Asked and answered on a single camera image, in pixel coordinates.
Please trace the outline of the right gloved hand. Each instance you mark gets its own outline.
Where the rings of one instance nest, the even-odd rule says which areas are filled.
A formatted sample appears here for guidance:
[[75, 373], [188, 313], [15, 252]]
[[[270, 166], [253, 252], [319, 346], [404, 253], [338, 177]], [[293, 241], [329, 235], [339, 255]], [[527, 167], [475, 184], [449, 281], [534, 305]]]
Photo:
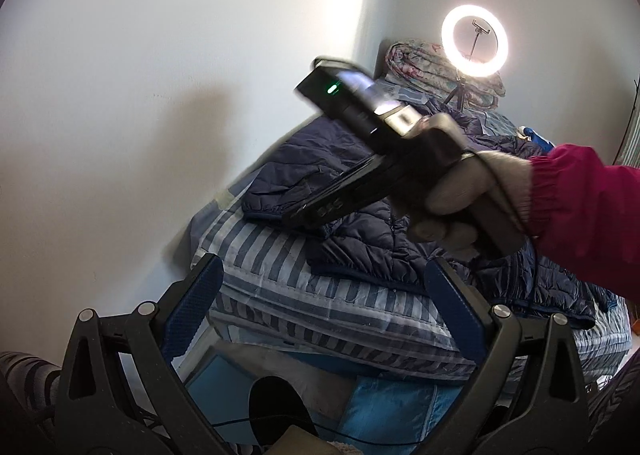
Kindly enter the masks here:
[[460, 261], [509, 256], [528, 234], [533, 163], [504, 152], [471, 152], [409, 215], [408, 237], [434, 243]]

